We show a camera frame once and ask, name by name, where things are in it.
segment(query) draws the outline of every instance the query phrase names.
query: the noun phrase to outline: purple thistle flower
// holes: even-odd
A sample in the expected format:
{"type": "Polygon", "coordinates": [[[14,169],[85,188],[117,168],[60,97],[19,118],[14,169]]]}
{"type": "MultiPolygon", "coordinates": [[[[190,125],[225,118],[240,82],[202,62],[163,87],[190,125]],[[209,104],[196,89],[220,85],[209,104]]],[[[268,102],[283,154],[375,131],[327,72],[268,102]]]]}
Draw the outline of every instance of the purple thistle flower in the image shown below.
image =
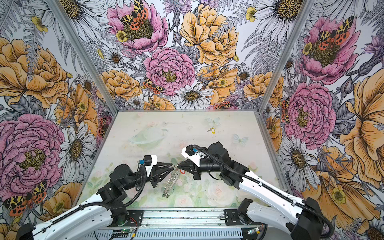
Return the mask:
{"type": "Polygon", "coordinates": [[[211,8],[217,8],[218,0],[201,0],[201,4],[209,5],[211,8]]]}
{"type": "Polygon", "coordinates": [[[164,0],[163,4],[165,5],[164,13],[167,15],[177,11],[185,15],[191,10],[191,0],[164,0]]]}
{"type": "Polygon", "coordinates": [[[251,81],[246,80],[246,81],[239,83],[236,87],[236,91],[243,91],[244,86],[248,85],[248,84],[251,84],[251,81]]]}

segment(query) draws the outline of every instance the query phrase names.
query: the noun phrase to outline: flower center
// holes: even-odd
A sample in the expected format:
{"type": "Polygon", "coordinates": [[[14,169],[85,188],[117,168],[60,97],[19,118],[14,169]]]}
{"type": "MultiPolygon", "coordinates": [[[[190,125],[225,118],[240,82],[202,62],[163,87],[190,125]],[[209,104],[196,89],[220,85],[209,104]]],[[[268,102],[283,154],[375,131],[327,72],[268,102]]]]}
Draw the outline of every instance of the flower center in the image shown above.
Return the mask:
{"type": "Polygon", "coordinates": [[[288,60],[287,63],[285,64],[285,68],[288,69],[292,67],[292,64],[293,64],[292,60],[288,60]]]}
{"type": "Polygon", "coordinates": [[[292,159],[298,167],[304,167],[305,159],[304,156],[298,150],[293,150],[292,159]]]}
{"type": "Polygon", "coordinates": [[[248,74],[247,73],[242,73],[242,74],[240,74],[240,80],[244,80],[244,79],[246,79],[247,77],[248,77],[248,74]]]}
{"type": "Polygon", "coordinates": [[[304,49],[308,46],[309,50],[305,51],[307,53],[306,55],[308,55],[310,58],[315,59],[316,61],[319,61],[321,63],[321,66],[325,67],[334,61],[337,55],[337,51],[340,48],[340,45],[329,44],[325,50],[320,50],[320,48],[318,47],[320,43],[320,41],[317,41],[313,46],[307,44],[304,49]]]}
{"type": "Polygon", "coordinates": [[[153,105],[155,105],[156,108],[160,108],[161,107],[161,103],[160,102],[154,102],[153,105]]]}
{"type": "Polygon", "coordinates": [[[61,200],[60,202],[57,202],[55,204],[55,207],[53,208],[53,212],[56,214],[59,214],[63,211],[63,207],[64,207],[64,201],[61,200]]]}
{"type": "Polygon", "coordinates": [[[92,84],[90,83],[90,82],[85,82],[84,83],[84,87],[85,87],[85,89],[87,89],[88,91],[90,91],[91,89],[92,89],[92,84]]]}
{"type": "Polygon", "coordinates": [[[60,0],[65,12],[70,18],[76,18],[80,14],[79,6],[74,0],[60,0]]]}
{"type": "Polygon", "coordinates": [[[87,106],[85,105],[85,102],[80,102],[77,107],[80,109],[80,111],[84,112],[87,109],[87,106]]]}
{"type": "Polygon", "coordinates": [[[151,38],[153,34],[153,27],[149,23],[148,19],[145,19],[143,23],[140,23],[140,27],[137,30],[132,30],[129,26],[125,25],[124,32],[126,33],[125,36],[121,37],[127,37],[127,40],[135,40],[140,38],[151,38]]]}
{"type": "Polygon", "coordinates": [[[197,92],[190,92],[185,94],[185,99],[188,101],[194,101],[199,97],[197,92]]]}
{"type": "Polygon", "coordinates": [[[300,127],[305,127],[308,123],[308,113],[303,111],[303,108],[299,109],[299,116],[296,118],[300,127]]]}
{"type": "Polygon", "coordinates": [[[112,56],[112,61],[113,61],[114,63],[118,63],[118,62],[120,62],[120,57],[119,57],[119,55],[113,55],[113,56],[112,56]]]}
{"type": "Polygon", "coordinates": [[[81,142],[79,140],[73,141],[71,146],[71,158],[74,160],[78,159],[81,156],[82,150],[83,146],[81,145],[81,142]]]}
{"type": "Polygon", "coordinates": [[[299,13],[303,0],[281,0],[277,13],[283,18],[295,18],[299,13]]]}
{"type": "Polygon", "coordinates": [[[31,152],[25,152],[25,161],[19,163],[19,166],[23,169],[34,167],[36,170],[40,169],[40,166],[45,162],[45,154],[43,150],[36,148],[31,152]]]}
{"type": "Polygon", "coordinates": [[[176,81],[176,74],[174,74],[171,70],[168,70],[168,72],[163,71],[163,77],[166,78],[167,83],[172,83],[176,81]]]}
{"type": "Polygon", "coordinates": [[[225,79],[220,79],[219,80],[219,85],[221,86],[221,87],[224,87],[226,84],[227,84],[227,80],[225,80],[225,79]]]}
{"type": "Polygon", "coordinates": [[[371,240],[384,240],[384,235],[377,228],[370,226],[367,235],[371,240]]]}

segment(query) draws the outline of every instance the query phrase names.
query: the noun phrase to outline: black cable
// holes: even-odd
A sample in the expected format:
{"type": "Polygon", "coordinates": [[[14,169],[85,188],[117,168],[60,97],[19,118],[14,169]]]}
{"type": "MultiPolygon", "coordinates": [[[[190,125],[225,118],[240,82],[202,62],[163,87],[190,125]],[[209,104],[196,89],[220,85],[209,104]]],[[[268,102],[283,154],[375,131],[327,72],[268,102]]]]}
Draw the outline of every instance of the black cable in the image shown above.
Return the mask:
{"type": "MultiPolygon", "coordinates": [[[[199,147],[198,145],[193,145],[193,147],[197,150],[199,150],[200,152],[204,153],[205,155],[207,155],[208,157],[210,157],[212,160],[214,160],[218,165],[222,166],[223,168],[225,168],[226,170],[232,172],[232,173],[235,173],[235,174],[238,174],[240,175],[241,177],[245,178],[245,179],[248,179],[252,182],[255,182],[257,184],[260,183],[259,180],[256,180],[250,176],[247,176],[245,174],[241,174],[241,173],[238,173],[236,172],[235,170],[233,170],[230,166],[228,166],[227,164],[225,164],[224,162],[222,162],[219,158],[217,158],[216,156],[214,156],[213,154],[211,154],[210,152],[208,152],[207,150],[205,150],[204,148],[202,147],[199,147]]],[[[280,192],[276,191],[275,189],[271,188],[270,186],[266,185],[266,184],[262,184],[261,185],[262,187],[268,189],[269,191],[273,192],[274,194],[276,194],[277,196],[281,197],[282,199],[286,200],[287,202],[289,203],[293,203],[293,200],[290,199],[289,197],[286,197],[285,195],[281,194],[280,192]]],[[[322,213],[319,213],[319,212],[316,212],[315,210],[313,210],[312,208],[310,207],[307,207],[306,205],[304,204],[301,204],[299,202],[297,202],[295,204],[295,206],[298,206],[300,208],[302,208],[303,210],[315,215],[316,217],[320,218],[326,225],[328,225],[329,227],[329,231],[328,233],[326,234],[321,234],[320,235],[320,238],[329,238],[333,235],[333,232],[334,232],[334,227],[332,225],[332,223],[326,218],[324,217],[324,215],[322,213]]]]}
{"type": "Polygon", "coordinates": [[[99,239],[97,238],[97,236],[96,236],[96,232],[95,232],[95,231],[93,231],[93,234],[95,235],[96,240],[99,240],[99,239]]]}
{"type": "Polygon", "coordinates": [[[217,178],[213,177],[210,172],[208,172],[208,174],[211,176],[211,178],[221,181],[221,179],[217,179],[217,178]]]}
{"type": "Polygon", "coordinates": [[[266,234],[266,229],[268,228],[268,225],[266,224],[265,227],[263,227],[263,232],[262,234],[260,235],[260,238],[258,240],[263,240],[263,238],[265,237],[265,234],[266,234]]]}

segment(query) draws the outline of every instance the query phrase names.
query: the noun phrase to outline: flower bud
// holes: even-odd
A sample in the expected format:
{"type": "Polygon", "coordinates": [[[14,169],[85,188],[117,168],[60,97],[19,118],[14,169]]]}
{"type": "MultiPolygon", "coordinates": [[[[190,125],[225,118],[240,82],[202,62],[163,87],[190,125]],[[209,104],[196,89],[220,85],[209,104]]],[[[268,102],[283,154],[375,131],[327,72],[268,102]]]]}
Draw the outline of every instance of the flower bud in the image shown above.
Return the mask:
{"type": "Polygon", "coordinates": [[[176,31],[173,31],[173,40],[175,42],[178,42],[178,41],[181,40],[181,35],[178,32],[176,32],[176,31]]]}
{"type": "Polygon", "coordinates": [[[340,87],[341,95],[345,97],[347,94],[353,91],[352,77],[349,77],[340,87]]]}
{"type": "Polygon", "coordinates": [[[347,135],[351,131],[351,126],[347,121],[338,124],[337,129],[341,134],[347,135]]]}

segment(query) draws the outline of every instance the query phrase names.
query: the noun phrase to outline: butterfly illustration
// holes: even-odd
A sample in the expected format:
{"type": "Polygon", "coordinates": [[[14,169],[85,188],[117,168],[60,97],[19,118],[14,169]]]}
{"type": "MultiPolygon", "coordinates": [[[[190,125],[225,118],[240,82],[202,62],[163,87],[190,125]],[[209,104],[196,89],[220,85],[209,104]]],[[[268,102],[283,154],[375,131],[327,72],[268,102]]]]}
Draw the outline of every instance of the butterfly illustration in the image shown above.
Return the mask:
{"type": "Polygon", "coordinates": [[[233,143],[236,143],[236,144],[238,143],[242,147],[245,147],[245,144],[248,142],[248,137],[240,138],[237,134],[234,134],[232,138],[233,138],[233,143]]]}
{"type": "Polygon", "coordinates": [[[131,30],[138,30],[144,20],[148,19],[148,9],[144,7],[142,0],[135,0],[131,15],[121,17],[120,21],[131,30]]]}
{"type": "Polygon", "coordinates": [[[220,126],[220,118],[215,118],[214,120],[210,118],[205,119],[209,124],[214,124],[216,126],[220,126]]]}
{"type": "Polygon", "coordinates": [[[289,124],[289,116],[288,116],[289,99],[288,98],[281,102],[281,107],[283,108],[281,112],[281,120],[284,123],[289,124]]]}
{"type": "Polygon", "coordinates": [[[232,104],[229,101],[223,101],[214,106],[215,109],[229,109],[232,107],[232,104]]]}
{"type": "Polygon", "coordinates": [[[33,208],[36,204],[41,203],[47,196],[47,182],[42,181],[39,183],[32,193],[26,196],[14,196],[4,201],[4,206],[9,209],[11,217],[20,216],[26,208],[33,208]]]}
{"type": "Polygon", "coordinates": [[[152,80],[147,77],[144,79],[143,86],[144,88],[149,88],[153,93],[162,93],[165,90],[165,88],[153,84],[152,80]]]}
{"type": "Polygon", "coordinates": [[[352,27],[354,16],[350,16],[345,20],[337,30],[321,31],[319,32],[319,49],[324,51],[328,47],[333,47],[336,45],[341,45],[349,37],[349,29],[352,27]]]}

